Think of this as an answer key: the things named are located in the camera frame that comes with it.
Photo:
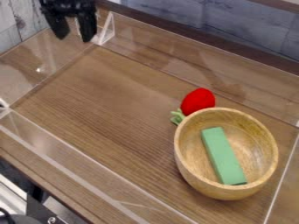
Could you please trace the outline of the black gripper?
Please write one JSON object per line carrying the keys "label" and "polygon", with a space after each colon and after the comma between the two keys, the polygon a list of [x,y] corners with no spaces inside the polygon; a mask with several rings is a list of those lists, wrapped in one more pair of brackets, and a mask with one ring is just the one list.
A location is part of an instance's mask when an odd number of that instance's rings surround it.
{"label": "black gripper", "polygon": [[97,33],[95,0],[40,0],[41,12],[57,39],[64,39],[71,28],[65,17],[77,17],[79,32],[84,43]]}

